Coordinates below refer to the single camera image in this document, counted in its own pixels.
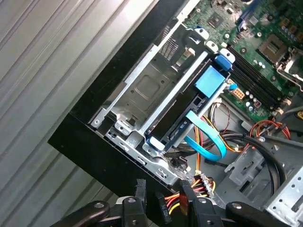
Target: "screw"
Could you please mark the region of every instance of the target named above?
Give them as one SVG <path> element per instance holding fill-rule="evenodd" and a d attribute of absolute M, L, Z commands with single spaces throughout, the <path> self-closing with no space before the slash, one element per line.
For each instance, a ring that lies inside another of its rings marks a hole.
<path fill-rule="evenodd" d="M 198 199 L 198 201 L 201 203 L 206 203 L 206 199 Z"/>
<path fill-rule="evenodd" d="M 260 137 L 258 137 L 258 141 L 264 143 L 265 142 L 265 138 L 262 137 L 262 136 L 260 136 Z"/>
<path fill-rule="evenodd" d="M 233 203 L 232 206 L 238 210 L 242 209 L 242 206 L 240 204 L 237 203 Z"/>
<path fill-rule="evenodd" d="M 94 205 L 95 208 L 103 208 L 104 205 L 101 202 L 98 202 Z"/>

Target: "ram slot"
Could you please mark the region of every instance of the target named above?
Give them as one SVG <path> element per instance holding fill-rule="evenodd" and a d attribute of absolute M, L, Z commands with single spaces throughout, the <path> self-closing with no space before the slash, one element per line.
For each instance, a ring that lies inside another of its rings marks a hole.
<path fill-rule="evenodd" d="M 279 107 L 283 99 L 283 93 L 233 48 L 229 47 L 229 51 L 236 57 L 236 62 L 233 64 L 234 72 L 232 72 L 232 78 L 235 78 L 242 87 L 250 91 L 267 108 Z"/>
<path fill-rule="evenodd" d="M 243 88 L 254 95 L 266 108 L 272 109 L 279 105 L 267 92 L 258 86 L 251 78 L 247 77 L 239 68 L 234 66 L 232 79 L 241 84 Z"/>

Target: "silver metal frame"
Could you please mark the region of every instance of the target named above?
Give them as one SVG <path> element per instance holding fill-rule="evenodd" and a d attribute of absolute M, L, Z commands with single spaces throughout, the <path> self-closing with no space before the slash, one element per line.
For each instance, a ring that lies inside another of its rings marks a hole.
<path fill-rule="evenodd" d="M 303 221 L 303 206 L 297 211 L 292 207 L 303 196 L 303 166 L 289 177 L 276 194 L 265 205 L 265 210 L 280 221 L 293 227 L 301 226 Z"/>
<path fill-rule="evenodd" d="M 182 24 L 185 18 L 187 18 L 188 14 L 194 9 L 194 7 L 198 4 L 200 0 L 190 0 L 181 12 L 177 15 L 177 23 L 173 26 L 173 28 L 168 32 L 168 34 L 164 37 L 164 39 L 160 42 L 160 44 L 152 45 L 151 49 L 147 52 L 145 57 L 138 63 L 138 65 L 134 68 L 134 70 L 130 73 L 130 75 L 126 78 L 125 87 L 123 90 L 117 95 L 114 101 L 110 104 L 108 108 L 102 107 L 97 116 L 91 121 L 91 126 L 93 128 L 98 128 L 101 122 L 104 120 L 105 116 L 109 113 L 109 111 L 115 106 L 118 100 L 122 97 L 122 95 L 128 90 L 130 85 L 135 81 L 135 79 L 140 75 L 143 69 L 148 65 L 148 63 L 153 59 L 153 57 L 159 52 L 159 50 L 164 46 L 164 44 L 169 40 L 169 38 L 173 35 L 173 33 L 177 30 L 177 28 Z"/>

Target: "green circuit board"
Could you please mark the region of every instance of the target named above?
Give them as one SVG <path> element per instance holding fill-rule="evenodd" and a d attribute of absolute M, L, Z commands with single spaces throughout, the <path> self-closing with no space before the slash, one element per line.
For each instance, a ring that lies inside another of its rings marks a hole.
<path fill-rule="evenodd" d="M 246 3 L 241 0 L 202 0 L 185 21 L 185 25 L 192 29 L 204 28 L 210 34 L 210 40 L 219 48 L 230 45 L 278 90 L 291 98 L 298 87 L 289 86 L 289 82 L 277 74 L 273 62 L 260 53 L 260 47 L 273 36 L 281 40 L 287 49 L 292 46 L 302 47 L 303 1 L 260 0 L 247 20 L 245 29 L 239 32 L 239 17 L 251 3 L 252 1 Z M 296 74 L 302 75 L 303 64 L 297 64 L 294 68 Z M 238 84 L 238 87 L 245 92 L 241 85 Z M 272 115 L 273 110 L 263 106 L 254 108 L 253 112 L 248 111 L 245 103 L 250 101 L 249 97 L 239 100 L 228 91 L 224 96 L 254 122 Z"/>

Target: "chip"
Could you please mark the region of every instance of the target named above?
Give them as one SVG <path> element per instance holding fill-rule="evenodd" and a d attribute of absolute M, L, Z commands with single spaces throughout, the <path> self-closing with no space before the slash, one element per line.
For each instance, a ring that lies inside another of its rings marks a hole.
<path fill-rule="evenodd" d="M 290 20 L 287 18 L 284 18 L 281 22 L 280 22 L 280 26 L 287 26 L 289 24 Z"/>
<path fill-rule="evenodd" d="M 297 38 L 298 38 L 298 40 L 301 42 L 302 39 L 303 39 L 303 33 L 300 32 L 300 33 L 297 35 Z"/>
<path fill-rule="evenodd" d="M 220 24 L 224 21 L 224 19 L 219 15 L 217 14 L 216 12 L 214 12 L 211 17 L 208 19 L 208 23 L 214 27 L 214 28 L 217 28 L 220 26 Z"/>
<path fill-rule="evenodd" d="M 294 25 L 292 25 L 292 26 L 289 28 L 289 31 L 290 31 L 291 33 L 293 33 L 293 34 L 296 32 L 296 30 L 297 30 L 297 27 L 294 26 Z"/>
<path fill-rule="evenodd" d="M 274 0 L 273 5 L 278 9 L 284 2 L 285 0 Z"/>
<path fill-rule="evenodd" d="M 271 63 L 276 63 L 281 60 L 287 51 L 287 46 L 275 34 L 271 34 L 267 40 L 259 47 L 259 51 Z"/>

